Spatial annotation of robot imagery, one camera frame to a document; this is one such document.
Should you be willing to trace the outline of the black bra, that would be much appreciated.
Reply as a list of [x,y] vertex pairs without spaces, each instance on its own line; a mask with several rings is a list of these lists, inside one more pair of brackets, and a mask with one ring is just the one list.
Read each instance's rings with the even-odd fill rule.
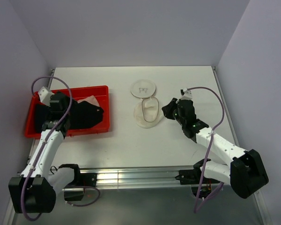
[[[37,104],[35,106],[34,128],[40,133],[49,107]],[[86,101],[72,104],[70,110],[70,130],[92,128],[103,121],[104,110],[101,107],[90,104]]]

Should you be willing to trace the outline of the pink bra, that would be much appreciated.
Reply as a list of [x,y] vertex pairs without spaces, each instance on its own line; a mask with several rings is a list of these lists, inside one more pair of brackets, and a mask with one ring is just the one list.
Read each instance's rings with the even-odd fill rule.
[[78,100],[77,102],[78,102],[78,103],[81,103],[81,102],[88,102],[88,103],[90,103],[90,104],[92,104],[92,105],[95,105],[95,106],[97,106],[97,107],[100,106],[98,100],[97,100],[96,97],[93,96],[93,95],[92,95],[92,96],[89,96],[89,97],[86,97],[86,98],[84,98],[84,99],[80,99],[80,100]]

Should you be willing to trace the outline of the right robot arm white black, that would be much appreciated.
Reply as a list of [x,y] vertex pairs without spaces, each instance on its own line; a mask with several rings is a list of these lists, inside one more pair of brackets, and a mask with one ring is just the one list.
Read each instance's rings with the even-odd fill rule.
[[191,100],[173,98],[162,107],[164,116],[176,120],[184,135],[208,148],[224,163],[219,164],[211,159],[200,160],[191,170],[180,170],[175,178],[182,185],[212,182],[223,182],[231,185],[234,192],[246,199],[269,182],[260,154],[252,149],[245,150],[220,135],[213,133],[211,127],[197,118]]

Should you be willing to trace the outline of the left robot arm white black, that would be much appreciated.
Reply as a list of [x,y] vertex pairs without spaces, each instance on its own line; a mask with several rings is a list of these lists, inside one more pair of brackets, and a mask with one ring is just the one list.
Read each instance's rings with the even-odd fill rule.
[[12,177],[8,189],[16,213],[49,213],[57,195],[66,186],[77,187],[82,175],[77,164],[61,165],[50,174],[56,152],[70,128],[72,95],[57,92],[50,97],[49,114],[42,127],[39,144],[26,168]]

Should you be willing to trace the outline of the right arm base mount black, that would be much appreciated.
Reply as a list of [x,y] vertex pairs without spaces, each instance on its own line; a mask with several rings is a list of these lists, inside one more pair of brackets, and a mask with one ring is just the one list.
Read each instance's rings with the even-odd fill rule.
[[[201,170],[190,169],[190,170],[179,170],[178,175],[175,176],[175,180],[180,182],[180,185],[198,185],[200,183]],[[199,192],[199,198],[206,198],[212,191],[210,179],[203,178],[202,186]]]

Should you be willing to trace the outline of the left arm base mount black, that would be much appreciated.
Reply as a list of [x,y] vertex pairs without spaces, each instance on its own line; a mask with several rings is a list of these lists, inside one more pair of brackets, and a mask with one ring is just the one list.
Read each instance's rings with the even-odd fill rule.
[[68,184],[64,189],[64,200],[73,205],[91,205],[101,192],[96,188],[97,174],[82,173],[77,182]]

